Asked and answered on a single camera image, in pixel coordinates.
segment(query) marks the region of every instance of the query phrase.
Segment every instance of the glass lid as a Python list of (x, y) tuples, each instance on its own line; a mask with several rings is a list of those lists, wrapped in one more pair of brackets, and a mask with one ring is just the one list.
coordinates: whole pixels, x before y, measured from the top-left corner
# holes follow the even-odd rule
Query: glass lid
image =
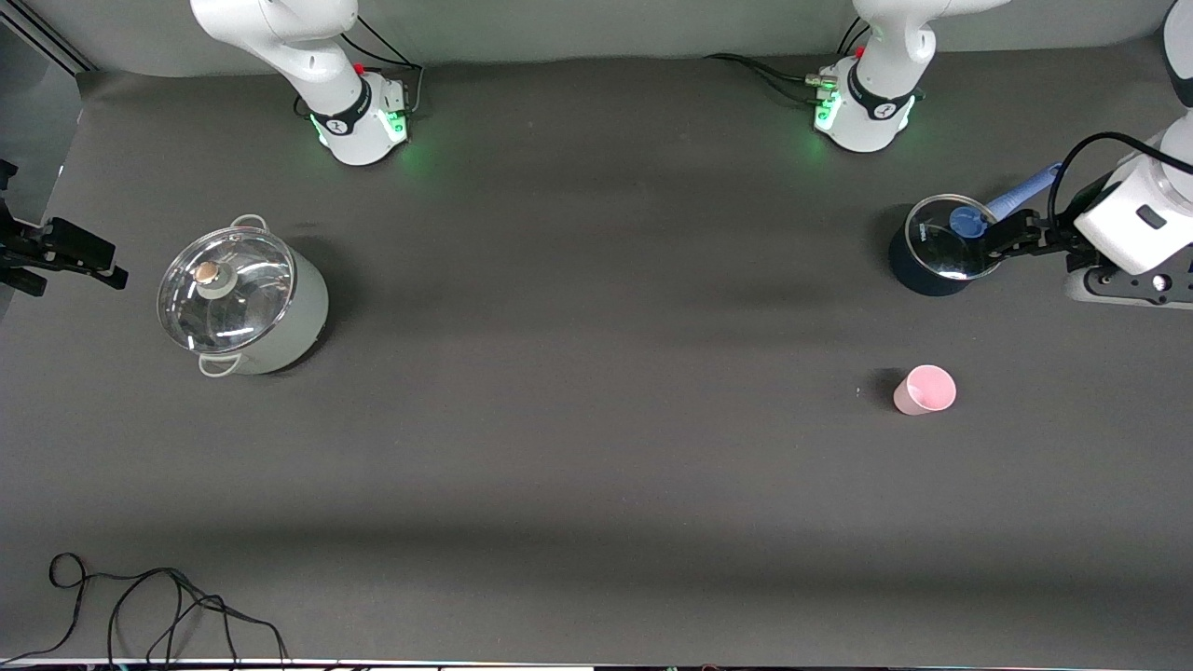
[(997, 223), (985, 205), (964, 196), (937, 196), (907, 217), (907, 245), (915, 260), (948, 279), (976, 279), (997, 267), (982, 238)]
[(256, 340), (285, 314), (295, 259), (273, 234), (224, 228), (192, 242), (157, 290), (157, 318), (196, 353), (227, 353)]

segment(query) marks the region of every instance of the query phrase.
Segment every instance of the gray wall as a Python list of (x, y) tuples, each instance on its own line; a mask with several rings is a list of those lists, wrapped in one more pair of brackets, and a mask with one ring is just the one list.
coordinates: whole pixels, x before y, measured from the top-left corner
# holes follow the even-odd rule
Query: gray wall
[(80, 110), (74, 78), (0, 26), (0, 159), (20, 170), (5, 191), (13, 216), (43, 221)]
[[(267, 72), (208, 38), (186, 0), (26, 1), (107, 69), (165, 76)], [(1090, 47), (1152, 32), (1170, 4), (1013, 0), (935, 26), (945, 50)], [(360, 13), (408, 56), (434, 64), (719, 50), (823, 54), (836, 47), (853, 7), (847, 0), (360, 0)]]

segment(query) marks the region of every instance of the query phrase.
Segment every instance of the blue handle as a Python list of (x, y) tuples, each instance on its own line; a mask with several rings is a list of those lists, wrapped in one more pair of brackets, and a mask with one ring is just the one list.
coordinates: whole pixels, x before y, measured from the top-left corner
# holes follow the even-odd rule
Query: blue handle
[(1061, 164), (1052, 164), (1038, 173), (1028, 177), (1022, 184), (1007, 191), (1002, 196), (990, 201), (985, 207), (994, 215), (993, 222), (987, 222), (977, 208), (957, 208), (948, 217), (948, 226), (962, 238), (981, 238), (988, 226), (997, 223), (1022, 207), (1032, 196), (1052, 186), (1056, 181), (1056, 172), (1061, 170)]
[(1052, 164), (1046, 168), (1037, 172), (1036, 174), (1028, 177), (1022, 184), (1015, 186), (1010, 191), (1007, 191), (1002, 196), (990, 201), (985, 207), (994, 215), (995, 221), (1002, 221), (1015, 213), (1019, 208), (1024, 205), (1027, 201), (1032, 199), (1032, 196), (1039, 193), (1040, 191), (1052, 186), (1056, 181), (1056, 171), (1061, 170), (1061, 164)]

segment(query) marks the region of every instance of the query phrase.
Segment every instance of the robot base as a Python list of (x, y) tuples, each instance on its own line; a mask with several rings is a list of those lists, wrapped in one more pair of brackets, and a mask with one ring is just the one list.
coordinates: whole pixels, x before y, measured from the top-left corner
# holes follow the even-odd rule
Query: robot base
[(369, 111), (348, 135), (332, 135), (315, 123), (319, 141), (332, 150), (332, 155), (350, 166), (375, 164), (389, 154), (390, 149), (406, 142), (407, 113), (406, 92), (402, 82), (390, 81), (376, 73), (365, 73), (361, 79), (372, 91)]
[(835, 76), (841, 82), (836, 91), (823, 100), (816, 109), (816, 130), (828, 135), (845, 149), (869, 154), (886, 148), (898, 131), (907, 128), (908, 113), (915, 104), (915, 98), (895, 112), (891, 118), (874, 121), (870, 118), (860, 103), (849, 94), (849, 87), (845, 85), (858, 59), (849, 56), (832, 66), (821, 68), (821, 75)]
[(1193, 248), (1179, 253), (1143, 275), (1127, 275), (1113, 267), (1087, 267), (1069, 273), (1064, 293), (1075, 301), (1193, 309)]

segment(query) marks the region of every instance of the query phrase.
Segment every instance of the lid knob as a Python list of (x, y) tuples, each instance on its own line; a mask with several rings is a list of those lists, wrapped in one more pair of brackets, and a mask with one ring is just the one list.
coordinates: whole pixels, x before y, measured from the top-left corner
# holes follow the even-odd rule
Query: lid knob
[(216, 281), (216, 276), (220, 275), (220, 266), (211, 261), (203, 261), (191, 272), (194, 281), (199, 284), (211, 284)]

